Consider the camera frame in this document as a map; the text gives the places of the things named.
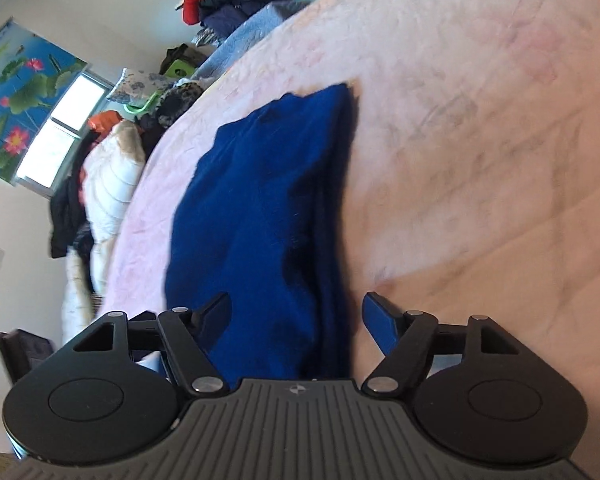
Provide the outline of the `leopard print garment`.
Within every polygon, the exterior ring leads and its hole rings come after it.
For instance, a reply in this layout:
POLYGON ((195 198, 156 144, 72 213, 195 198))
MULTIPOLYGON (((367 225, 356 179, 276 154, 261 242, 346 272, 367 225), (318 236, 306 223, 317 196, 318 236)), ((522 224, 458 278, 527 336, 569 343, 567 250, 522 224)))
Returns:
POLYGON ((163 129, 170 128, 202 96, 206 87, 192 80, 177 84, 161 98, 155 109, 155 122, 163 129))

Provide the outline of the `green plastic object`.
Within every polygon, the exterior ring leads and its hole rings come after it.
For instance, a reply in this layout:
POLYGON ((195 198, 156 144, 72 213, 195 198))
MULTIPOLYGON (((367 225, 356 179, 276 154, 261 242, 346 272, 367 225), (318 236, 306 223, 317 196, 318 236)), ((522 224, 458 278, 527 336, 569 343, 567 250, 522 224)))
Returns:
POLYGON ((166 90, 170 89, 180 80, 192 76, 195 73, 196 66, 189 64, 189 62, 183 60, 176 60, 166 69, 164 76, 166 82, 161 88, 158 88, 149 98, 147 98, 141 106, 135 106, 132 103, 124 104, 123 109, 126 114, 133 116, 141 115, 149 112, 158 102, 160 96, 163 95, 166 90))

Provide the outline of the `white quilted duvet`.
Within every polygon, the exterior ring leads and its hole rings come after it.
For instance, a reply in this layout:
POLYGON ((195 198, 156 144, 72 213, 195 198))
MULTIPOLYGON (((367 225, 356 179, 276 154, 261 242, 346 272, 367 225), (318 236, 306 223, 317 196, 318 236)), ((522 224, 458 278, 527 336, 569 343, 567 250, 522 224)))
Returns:
POLYGON ((84 263, 71 248, 61 307, 62 341, 68 342, 94 321, 96 299, 105 297, 110 261, 122 221, 140 182, 145 152, 134 122, 122 120, 86 156, 82 190, 87 225, 94 238, 84 263))

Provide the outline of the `floral patterned pillow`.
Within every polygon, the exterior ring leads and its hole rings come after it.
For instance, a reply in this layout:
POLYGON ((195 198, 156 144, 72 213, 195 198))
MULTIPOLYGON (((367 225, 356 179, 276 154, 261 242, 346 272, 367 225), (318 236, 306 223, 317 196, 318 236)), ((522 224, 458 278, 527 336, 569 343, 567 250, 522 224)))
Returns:
POLYGON ((146 70, 124 68, 107 100, 118 104, 132 103, 141 106, 158 88, 166 82, 166 77, 146 70))

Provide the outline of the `pink floral bed sheet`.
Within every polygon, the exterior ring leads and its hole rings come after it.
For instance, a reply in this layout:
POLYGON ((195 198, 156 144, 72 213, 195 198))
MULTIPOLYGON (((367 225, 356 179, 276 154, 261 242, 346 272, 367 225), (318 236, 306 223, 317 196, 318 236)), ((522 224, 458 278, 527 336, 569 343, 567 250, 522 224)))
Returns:
POLYGON ((174 211, 219 126, 341 81, 360 116, 342 207, 351 299, 497 320, 582 392, 577 456, 600 476, 600 0, 316 0, 160 141, 104 309, 163 306, 174 211))

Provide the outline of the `bright window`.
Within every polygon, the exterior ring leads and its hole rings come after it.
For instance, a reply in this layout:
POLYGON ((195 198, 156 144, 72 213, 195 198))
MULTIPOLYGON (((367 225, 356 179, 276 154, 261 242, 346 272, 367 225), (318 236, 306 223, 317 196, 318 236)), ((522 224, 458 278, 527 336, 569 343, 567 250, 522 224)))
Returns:
POLYGON ((70 171, 72 158, 87 133, 87 119, 104 108, 111 88, 109 81, 90 70, 76 78, 38 130, 19 164, 15 184, 52 196, 70 171))

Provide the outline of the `orange garment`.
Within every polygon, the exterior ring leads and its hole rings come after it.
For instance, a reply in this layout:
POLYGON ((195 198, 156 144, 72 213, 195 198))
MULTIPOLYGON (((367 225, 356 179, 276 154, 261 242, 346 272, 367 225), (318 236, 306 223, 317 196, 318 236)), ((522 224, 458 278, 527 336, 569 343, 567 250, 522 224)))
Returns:
POLYGON ((87 125, 90 130, 106 136, 122 120, 122 116, 115 110, 104 110, 88 118, 87 125))

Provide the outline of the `light blue blanket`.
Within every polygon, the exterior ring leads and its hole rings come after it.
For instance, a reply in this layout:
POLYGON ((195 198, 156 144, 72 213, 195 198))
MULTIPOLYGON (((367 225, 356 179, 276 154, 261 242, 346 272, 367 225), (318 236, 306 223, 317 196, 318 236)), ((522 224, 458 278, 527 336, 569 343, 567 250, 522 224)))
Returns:
POLYGON ((315 0, 272 2, 251 18, 248 18, 242 26, 225 40, 219 39, 211 30, 200 26, 203 32, 208 32, 212 36, 216 48, 196 69, 194 76, 197 78, 219 77, 242 58, 248 50, 313 1, 315 0))

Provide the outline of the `lotus flower roller blind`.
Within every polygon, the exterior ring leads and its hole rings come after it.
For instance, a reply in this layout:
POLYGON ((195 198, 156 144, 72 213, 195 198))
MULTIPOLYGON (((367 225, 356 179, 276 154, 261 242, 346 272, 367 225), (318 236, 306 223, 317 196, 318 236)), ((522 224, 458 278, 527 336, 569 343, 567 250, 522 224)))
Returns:
POLYGON ((31 143, 86 62, 13 20, 0 28, 0 179, 12 182, 31 143))

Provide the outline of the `blue knit garment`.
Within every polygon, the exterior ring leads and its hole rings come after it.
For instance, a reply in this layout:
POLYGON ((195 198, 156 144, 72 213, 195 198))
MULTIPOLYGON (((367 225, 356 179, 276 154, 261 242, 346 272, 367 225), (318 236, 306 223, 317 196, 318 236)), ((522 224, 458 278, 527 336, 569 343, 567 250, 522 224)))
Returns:
POLYGON ((222 126, 176 208, 166 303, 230 297, 227 326, 198 342, 231 385, 349 375, 338 216, 354 116, 334 84, 222 126))

